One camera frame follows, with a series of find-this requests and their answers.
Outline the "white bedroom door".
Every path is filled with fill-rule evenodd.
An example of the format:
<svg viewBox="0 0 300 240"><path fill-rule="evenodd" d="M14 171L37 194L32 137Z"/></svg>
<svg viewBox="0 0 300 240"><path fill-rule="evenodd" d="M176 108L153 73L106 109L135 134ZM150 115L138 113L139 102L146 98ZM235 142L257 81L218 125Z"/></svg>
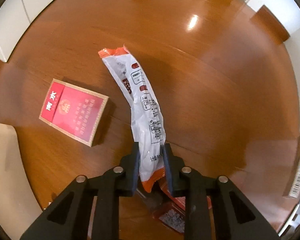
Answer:
<svg viewBox="0 0 300 240"><path fill-rule="evenodd" d="M0 60L7 62L36 17L54 0L5 0L0 7Z"/></svg>

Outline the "red cigarette pack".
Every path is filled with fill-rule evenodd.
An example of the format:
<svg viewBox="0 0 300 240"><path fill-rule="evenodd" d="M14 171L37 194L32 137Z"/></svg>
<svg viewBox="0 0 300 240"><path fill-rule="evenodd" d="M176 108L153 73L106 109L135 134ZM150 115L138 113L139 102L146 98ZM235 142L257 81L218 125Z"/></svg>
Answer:
<svg viewBox="0 0 300 240"><path fill-rule="evenodd" d="M53 79L39 119L91 147L108 101L106 95Z"/></svg>

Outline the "beige plastic trash bin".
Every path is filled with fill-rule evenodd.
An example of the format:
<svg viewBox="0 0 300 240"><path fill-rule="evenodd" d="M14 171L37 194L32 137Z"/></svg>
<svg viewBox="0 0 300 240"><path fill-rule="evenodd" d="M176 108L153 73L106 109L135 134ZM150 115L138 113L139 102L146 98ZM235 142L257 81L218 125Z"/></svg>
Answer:
<svg viewBox="0 0 300 240"><path fill-rule="evenodd" d="M13 126L0 124L0 226L10 239L20 239L42 213L21 160Z"/></svg>

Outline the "white orange snack wrapper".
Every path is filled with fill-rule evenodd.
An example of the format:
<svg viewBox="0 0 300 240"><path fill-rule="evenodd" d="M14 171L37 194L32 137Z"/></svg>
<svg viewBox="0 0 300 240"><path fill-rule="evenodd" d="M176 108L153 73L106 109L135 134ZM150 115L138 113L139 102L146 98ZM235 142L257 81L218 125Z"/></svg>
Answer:
<svg viewBox="0 0 300 240"><path fill-rule="evenodd" d="M123 46L98 52L131 110L133 139L140 153L139 177L144 190L165 176L160 147L166 141L164 119L151 84L137 59Z"/></svg>

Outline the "red long carton box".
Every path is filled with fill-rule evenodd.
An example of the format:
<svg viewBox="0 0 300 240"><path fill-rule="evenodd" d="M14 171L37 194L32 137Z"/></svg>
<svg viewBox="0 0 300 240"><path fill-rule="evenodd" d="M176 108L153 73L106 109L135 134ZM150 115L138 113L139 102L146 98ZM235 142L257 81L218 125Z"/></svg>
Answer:
<svg viewBox="0 0 300 240"><path fill-rule="evenodd" d="M183 235L185 230L185 197L174 198L165 178L159 180L160 193L163 194L162 204L153 212L153 217L164 226Z"/></svg>

